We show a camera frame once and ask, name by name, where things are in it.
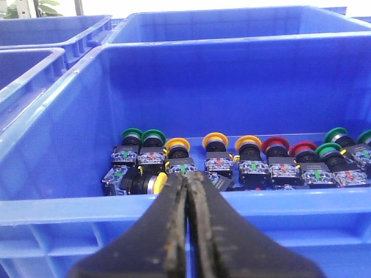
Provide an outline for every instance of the crate rim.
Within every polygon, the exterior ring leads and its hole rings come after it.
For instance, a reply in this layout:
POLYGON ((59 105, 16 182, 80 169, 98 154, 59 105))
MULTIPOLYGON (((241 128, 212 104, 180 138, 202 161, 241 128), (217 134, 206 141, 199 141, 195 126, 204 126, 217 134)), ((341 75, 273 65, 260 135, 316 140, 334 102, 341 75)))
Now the crate rim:
MULTIPOLYGON (((356 35, 358 33, 367 33, 370 35, 371 34, 371 23, 354 19, 352 17, 344 16, 342 14, 338 14, 336 12, 333 12, 331 10, 326 10, 322 9, 319 7, 311 6, 311 5, 283 5, 283 6, 261 6, 261 7, 246 7, 246 8, 235 8, 235 9, 211 9, 211 10, 181 10, 181 11, 176 11, 176 10, 171 10, 171 11, 165 11, 165 12, 143 12, 143 13, 132 13, 130 14, 127 18, 125 18, 122 22, 120 22, 114 30, 112 30, 111 34, 106 37, 105 40, 102 41, 102 45, 109 45, 109 44, 124 44, 124 43, 112 43, 112 41, 117 37, 117 35, 122 31, 122 29, 130 22, 132 18, 135 18, 136 16, 140 14, 167 14, 167 13, 188 13, 188 12, 219 12, 223 10, 252 10, 252 9, 266 9, 266 8, 272 8, 272 9, 277 9, 277 8, 308 8, 308 9, 313 9, 316 10, 317 12, 321 13, 326 13, 334 17, 338 17, 340 19, 345 19, 348 21, 351 21, 353 23, 356 23, 358 25, 368 27, 370 28, 370 31, 351 31, 351 32, 336 32, 336 33, 312 33, 312 34, 295 34, 295 35, 273 35, 273 36, 254 36, 254 37, 244 37, 244 38, 221 38, 222 40, 233 40, 233 39, 270 39, 270 38, 276 38, 276 39, 288 39, 288 38, 321 38, 321 37, 333 37, 336 36, 337 34, 339 35, 346 35, 346 36, 352 36, 356 35)), ((186 41, 163 41, 163 42, 128 42, 125 44, 131 44, 131 43, 167 43, 167 42, 197 42, 197 41, 219 41, 219 39, 195 39, 195 40, 186 40, 186 41)))
MULTIPOLYGON (((250 198, 279 198, 293 200, 297 197, 310 200, 309 203, 301 202, 295 207, 274 208, 258 207, 251 209, 245 207, 241 212, 246 216, 275 216, 275 215, 313 215, 313 214, 344 214, 369 213, 370 188, 335 188, 335 189, 310 189, 296 191, 244 191, 244 192, 222 192, 224 198, 229 201, 247 201, 250 198), (356 196, 358 202, 356 206, 347 207, 346 198, 338 198, 338 202, 323 203, 317 196, 356 196)), ((132 195, 132 196, 98 196, 98 197, 76 197, 62 199, 38 199, 38 200, 13 200, 0 202, 0 226, 13 225, 32 225, 32 224, 52 224, 64 222, 106 222, 106 221, 136 221, 151 205, 156 198, 155 195, 132 195), (63 207, 68 206, 68 213, 63 207), (92 206, 97 209, 92 213, 92 206), (130 213, 125 210, 125 206, 131 207, 130 213)))
MULTIPOLYGON (((72 45, 73 43, 78 42, 82 38, 86 37, 90 33, 92 33, 94 30, 102 27, 107 21, 109 21, 112 16, 103 14, 101 15, 103 18, 99 20, 96 24, 90 26, 89 28, 85 29, 84 31, 80 32, 76 36, 64 41, 64 42, 57 42, 57 43, 43 43, 43 44, 33 44, 33 45, 5 45, 5 46, 0 46, 0 50, 5 50, 5 49, 27 49, 27 48, 51 48, 51 47, 64 47, 66 45, 72 45)), ((95 16, 64 16, 62 18, 64 19, 71 19, 71 18, 76 18, 76 17, 97 17, 95 16)), ((43 20, 53 20, 54 17, 45 17, 43 20)), ((9 19, 9 20, 14 20, 14 21, 19 21, 19 20, 25 20, 25 19, 9 19)))
MULTIPOLYGON (((0 89, 0 108, 6 109, 6 102, 12 95, 28 84, 34 77, 36 77, 41 71, 49 67, 57 59, 63 57, 63 54, 66 52, 63 48, 40 48, 40 49, 9 49, 9 50, 0 50, 1 53, 30 53, 30 52, 47 52, 50 53, 47 57, 39 61, 33 67, 29 68, 25 73, 18 76, 12 82, 7 84, 4 88, 0 89)), ((0 130, 0 135, 17 119, 12 120, 8 126, 0 130)))

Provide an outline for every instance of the yellow terminal clip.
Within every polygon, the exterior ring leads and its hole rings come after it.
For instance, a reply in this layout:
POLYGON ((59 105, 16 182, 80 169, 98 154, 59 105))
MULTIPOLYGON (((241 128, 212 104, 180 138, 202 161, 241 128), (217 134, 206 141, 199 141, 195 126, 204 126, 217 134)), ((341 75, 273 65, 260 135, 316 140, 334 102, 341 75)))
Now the yellow terminal clip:
POLYGON ((238 163, 240 161, 240 156, 239 155, 235 155, 234 158, 233 158, 233 162, 234 163, 238 163))
POLYGON ((167 180, 168 176, 165 173, 159 173, 153 184, 153 194, 159 194, 167 180))
POLYGON ((170 169, 170 161, 167 161, 166 163, 165 163, 165 172, 169 172, 169 169, 170 169))
POLYGON ((138 166, 138 170, 139 170, 140 175, 143 175, 143 167, 138 166))
POLYGON ((259 139, 258 137, 253 135, 245 135, 237 139, 235 144, 236 151, 239 151, 240 147, 246 142, 255 143, 259 147, 259 149, 261 148, 262 145, 261 139, 259 139))

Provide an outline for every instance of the blue storage bin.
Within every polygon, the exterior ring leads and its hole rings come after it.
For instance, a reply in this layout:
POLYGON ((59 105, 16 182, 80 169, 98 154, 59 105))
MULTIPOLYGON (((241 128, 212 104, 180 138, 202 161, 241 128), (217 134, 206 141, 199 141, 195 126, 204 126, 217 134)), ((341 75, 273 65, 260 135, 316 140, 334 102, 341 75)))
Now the blue storage bin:
POLYGON ((66 72, 64 50, 0 50, 0 134, 66 72))
POLYGON ((360 16, 360 17, 355 17, 355 19, 363 20, 365 22, 371 23, 371 16, 360 16))
MULTIPOLYGON (((371 36, 99 46, 0 134, 0 273, 63 277, 126 231, 154 195, 102 197, 128 127, 319 143, 371 128, 371 36)), ((329 278, 371 275, 371 189, 226 192, 247 220, 329 278)))
POLYGON ((111 19, 112 29, 116 28, 118 24, 123 22, 125 19, 111 19))
POLYGON ((62 47, 72 67, 100 45, 112 29, 111 16, 43 17, 0 21, 0 50, 62 47))
POLYGON ((189 41, 371 31, 340 14, 310 6, 136 13, 103 43, 189 41))
POLYGON ((344 16, 347 14, 347 7, 328 7, 328 8, 324 8, 324 9, 325 10, 330 10, 331 12, 340 13, 344 16))

